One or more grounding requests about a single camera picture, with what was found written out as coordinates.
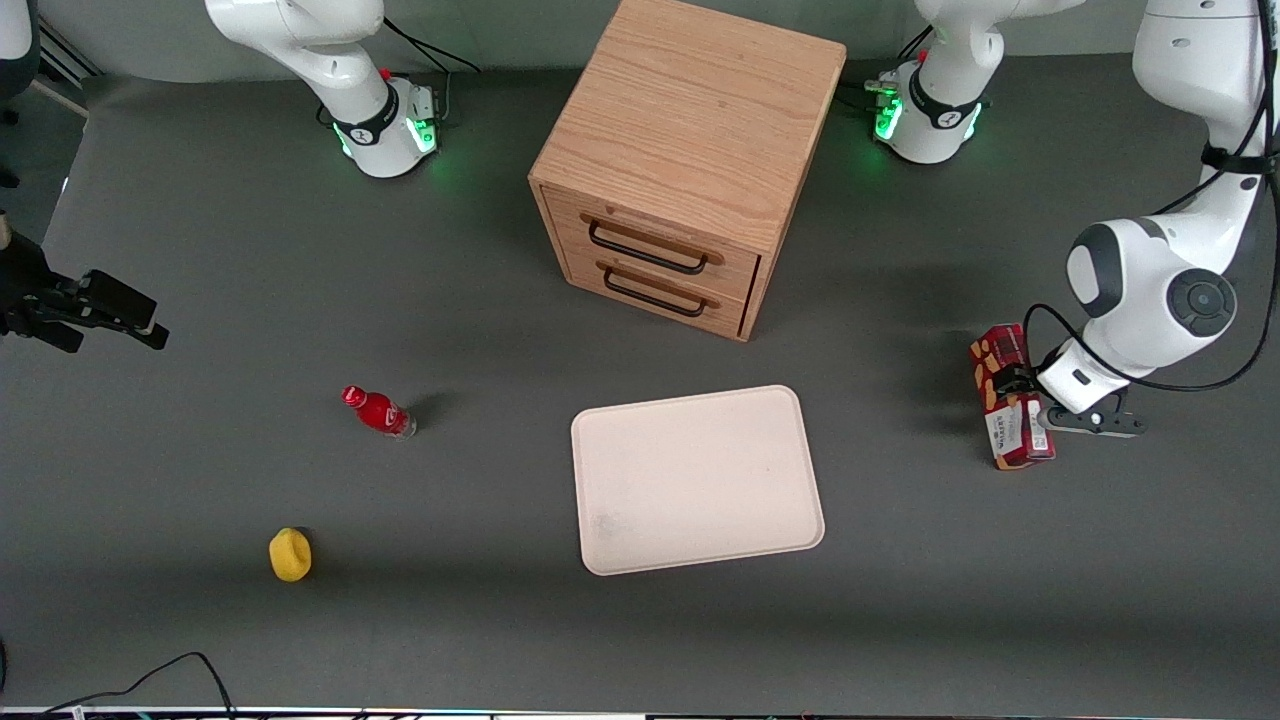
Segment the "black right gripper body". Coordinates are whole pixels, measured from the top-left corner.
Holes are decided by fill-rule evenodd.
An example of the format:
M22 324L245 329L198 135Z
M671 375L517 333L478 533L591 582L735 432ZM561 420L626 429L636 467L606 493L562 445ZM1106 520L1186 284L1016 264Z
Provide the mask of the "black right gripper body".
M44 250L23 234L12 234L1 249L1 314L31 307L51 309L55 316L77 316L76 283L52 270Z

